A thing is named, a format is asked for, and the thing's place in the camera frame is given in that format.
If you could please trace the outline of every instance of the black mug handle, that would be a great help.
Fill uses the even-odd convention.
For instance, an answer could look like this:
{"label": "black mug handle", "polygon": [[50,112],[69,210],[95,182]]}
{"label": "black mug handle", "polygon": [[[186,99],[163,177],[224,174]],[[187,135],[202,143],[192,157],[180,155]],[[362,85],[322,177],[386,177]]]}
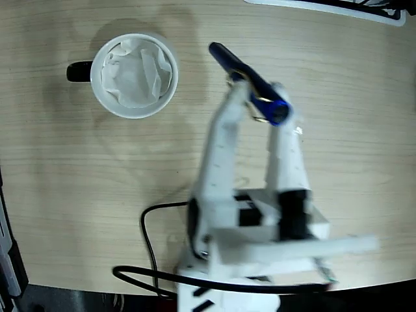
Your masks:
{"label": "black mug handle", "polygon": [[73,83],[89,83],[91,72],[91,60],[75,62],[66,68],[66,78]]}

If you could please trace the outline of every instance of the white tissue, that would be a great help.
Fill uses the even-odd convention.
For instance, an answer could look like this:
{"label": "white tissue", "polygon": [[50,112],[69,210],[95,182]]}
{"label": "white tissue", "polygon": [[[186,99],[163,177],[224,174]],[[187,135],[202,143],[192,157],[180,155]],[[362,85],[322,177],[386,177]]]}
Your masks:
{"label": "white tissue", "polygon": [[172,66],[153,42],[128,39],[107,54],[101,70],[103,88],[129,108],[154,104],[169,88]]}

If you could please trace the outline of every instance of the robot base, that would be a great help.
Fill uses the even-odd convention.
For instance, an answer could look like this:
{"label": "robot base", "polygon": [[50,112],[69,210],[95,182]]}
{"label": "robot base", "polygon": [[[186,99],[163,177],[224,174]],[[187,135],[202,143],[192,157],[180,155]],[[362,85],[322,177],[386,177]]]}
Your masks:
{"label": "robot base", "polygon": [[[211,280],[222,283],[240,285],[264,285],[273,283],[267,280],[249,278],[210,279],[207,261],[196,259],[189,249],[184,250],[178,273],[190,278]],[[280,298],[276,294],[247,294],[244,292],[227,292],[204,289],[186,284],[177,285],[178,312],[276,312],[280,306]]]}

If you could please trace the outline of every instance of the wood grain surface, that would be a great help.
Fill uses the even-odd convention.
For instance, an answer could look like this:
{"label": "wood grain surface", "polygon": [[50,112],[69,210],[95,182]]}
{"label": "wood grain surface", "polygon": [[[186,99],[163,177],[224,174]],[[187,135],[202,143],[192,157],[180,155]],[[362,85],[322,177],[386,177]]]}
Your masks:
{"label": "wood grain surface", "polygon": [[[333,259],[338,288],[416,278],[415,18],[396,28],[241,0],[6,0],[0,17],[3,190],[31,283],[146,293],[111,268],[148,267],[141,211],[188,196],[227,90],[212,41],[283,83],[302,111],[305,162],[331,236],[381,239],[377,252]],[[173,43],[179,86],[155,116],[124,120],[65,71],[140,31]],[[236,186],[263,186],[267,127],[244,121]],[[148,227],[160,268],[172,271],[184,208],[150,214]],[[308,281],[320,278],[276,277]]]}

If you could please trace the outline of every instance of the black cable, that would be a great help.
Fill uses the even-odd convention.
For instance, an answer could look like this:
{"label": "black cable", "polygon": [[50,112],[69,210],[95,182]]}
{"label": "black cable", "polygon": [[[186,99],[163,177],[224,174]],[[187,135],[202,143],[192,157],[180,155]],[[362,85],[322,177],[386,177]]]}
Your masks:
{"label": "black cable", "polygon": [[[160,205],[154,205],[146,210],[140,216],[140,227],[142,229],[142,234],[148,248],[150,263],[151,263],[151,270],[147,268],[139,268],[135,266],[116,266],[113,268],[112,273],[117,278],[135,285],[137,287],[141,287],[147,291],[151,291],[156,293],[159,297],[163,299],[175,299],[177,294],[172,291],[167,291],[166,289],[161,289],[159,287],[159,278],[172,281],[175,283],[185,283],[188,285],[193,285],[202,288],[208,289],[216,289],[220,291],[233,291],[238,293],[261,293],[261,294],[301,294],[301,293],[313,293],[313,292],[322,292],[327,291],[331,283],[327,284],[303,284],[303,285],[292,285],[292,286],[256,286],[256,285],[236,285],[236,284],[228,284],[228,283],[218,283],[214,281],[207,281],[202,279],[196,278],[188,278],[186,276],[180,276],[177,274],[170,274],[166,272],[160,272],[157,270],[157,262],[155,258],[155,254],[153,248],[151,247],[151,242],[146,230],[146,215],[153,210],[161,209],[161,208],[168,208],[168,207],[180,207],[187,205],[187,201],[181,201],[177,203],[163,203]],[[151,276],[153,278],[153,286],[142,281],[138,281],[137,279],[131,278],[127,276],[125,273],[133,273],[133,274],[140,274],[144,276]]]}
{"label": "black cable", "polygon": [[[149,235],[148,232],[146,230],[146,215],[153,210],[156,209],[162,209],[162,208],[169,208],[169,207],[181,207],[181,206],[186,206],[188,204],[187,201],[180,201],[177,203],[162,203],[160,205],[154,205],[151,206],[149,208],[147,208],[145,211],[142,212],[141,216],[140,216],[140,228],[142,229],[142,234],[143,234],[143,238],[144,241],[146,243],[146,247],[148,249],[148,253],[149,253],[149,257],[150,257],[150,265],[152,270],[157,271],[157,262],[156,262],[156,257],[155,257],[155,252],[153,251],[153,248],[151,247],[151,242],[149,239]],[[164,293],[163,294],[163,290],[159,288],[159,279],[157,277],[153,277],[153,288],[152,290],[145,288],[148,291],[153,291],[155,293],[157,293],[157,296],[159,298],[163,298],[163,299],[173,299],[171,297],[176,296],[176,294],[174,292],[169,292],[169,293]]]}
{"label": "black cable", "polygon": [[[117,278],[123,281],[131,283],[133,285],[143,287],[146,290],[154,291],[152,286],[131,278],[122,272],[134,273],[145,276],[152,276],[164,279],[166,281],[172,281],[174,283],[182,283],[192,286],[197,286],[206,289],[215,289],[218,291],[232,291],[235,293],[252,293],[252,294],[305,294],[305,293],[317,293],[327,291],[331,283],[327,284],[301,284],[292,286],[258,286],[258,285],[239,285],[219,283],[216,281],[207,281],[205,279],[188,278],[177,274],[171,274],[166,272],[154,271],[148,268],[138,268],[137,266],[120,265],[112,269],[112,273]],[[165,295],[171,295],[172,292],[163,290]]]}

